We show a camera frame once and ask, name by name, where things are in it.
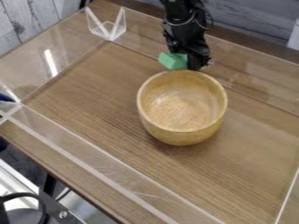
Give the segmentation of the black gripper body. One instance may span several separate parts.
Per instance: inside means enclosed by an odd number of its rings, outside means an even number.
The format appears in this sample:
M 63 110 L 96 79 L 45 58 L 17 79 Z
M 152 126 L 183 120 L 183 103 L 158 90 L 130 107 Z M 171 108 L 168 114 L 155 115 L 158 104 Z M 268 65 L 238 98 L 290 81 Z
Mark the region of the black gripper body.
M 186 24 L 171 24 L 163 21 L 163 33 L 183 35 L 188 52 L 196 55 L 208 56 L 211 49 L 206 42 L 204 32 L 207 31 L 206 20 L 192 20 Z

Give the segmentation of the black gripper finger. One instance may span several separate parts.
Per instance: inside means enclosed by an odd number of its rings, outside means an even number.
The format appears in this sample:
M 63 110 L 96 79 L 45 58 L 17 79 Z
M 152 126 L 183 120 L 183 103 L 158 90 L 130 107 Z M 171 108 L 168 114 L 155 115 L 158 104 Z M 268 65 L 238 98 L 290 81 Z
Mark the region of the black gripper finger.
M 199 71 L 203 67 L 208 66 L 212 62 L 210 56 L 196 55 L 190 53 L 187 55 L 187 68 L 192 71 Z
M 167 47 L 171 53 L 187 53 L 186 39 L 183 35 L 171 35 L 168 32 L 163 34 Z

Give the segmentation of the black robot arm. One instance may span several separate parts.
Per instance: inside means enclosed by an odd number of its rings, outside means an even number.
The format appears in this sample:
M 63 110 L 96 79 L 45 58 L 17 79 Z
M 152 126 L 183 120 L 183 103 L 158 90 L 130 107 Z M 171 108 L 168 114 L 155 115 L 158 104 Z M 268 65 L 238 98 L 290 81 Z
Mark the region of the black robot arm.
M 211 62 L 206 41 L 208 16 L 202 0 L 160 0 L 164 9 L 163 36 L 171 53 L 187 54 L 187 68 L 200 70 Z

